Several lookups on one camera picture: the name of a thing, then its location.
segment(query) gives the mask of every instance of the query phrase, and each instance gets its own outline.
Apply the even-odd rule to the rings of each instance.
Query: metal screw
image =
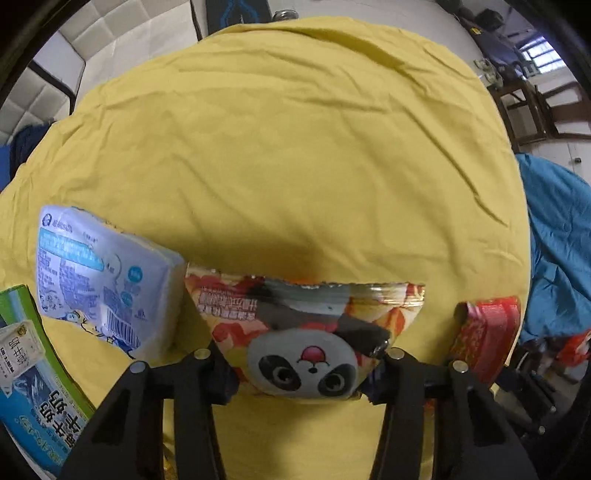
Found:
[[[199,350],[195,350],[193,355],[197,360],[205,360],[206,358],[209,358],[211,354],[212,353],[208,348],[200,348]]]
[[[139,374],[146,370],[145,362],[134,362],[129,366],[129,371],[133,374]]]
[[[404,350],[395,346],[388,350],[388,356],[394,360],[402,360],[404,358]]]
[[[468,364],[463,360],[454,360],[452,368],[461,374],[465,374],[469,370]]]

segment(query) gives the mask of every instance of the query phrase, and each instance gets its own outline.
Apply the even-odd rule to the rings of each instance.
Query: floor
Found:
[[[200,28],[207,36],[205,0],[194,0],[194,3]],[[479,73],[473,61],[481,59],[482,53],[454,17],[434,0],[269,0],[269,7],[272,13],[294,9],[300,18],[347,16],[405,28],[447,46]],[[87,61],[78,102],[96,85],[155,56],[188,47],[196,41],[188,3],[128,31]]]

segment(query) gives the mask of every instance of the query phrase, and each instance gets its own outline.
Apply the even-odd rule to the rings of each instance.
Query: blue milk packaging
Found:
[[[180,254],[89,212],[55,205],[41,210],[41,314],[78,323],[133,358],[158,360],[170,346],[185,270]]]
[[[0,292],[0,387],[0,420],[40,477],[57,477],[94,408],[57,359],[25,285]]]

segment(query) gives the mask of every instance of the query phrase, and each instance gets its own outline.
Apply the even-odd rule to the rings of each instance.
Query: panda face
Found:
[[[347,397],[357,379],[353,349],[322,330],[265,333],[250,343],[247,357],[252,383],[271,395]]]

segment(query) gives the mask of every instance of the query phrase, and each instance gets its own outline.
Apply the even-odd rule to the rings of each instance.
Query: window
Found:
[[[544,37],[538,37],[526,43],[520,50],[526,60],[531,60],[535,63],[540,73],[551,72],[560,67],[566,67],[564,61],[552,48],[552,45],[546,42]]]

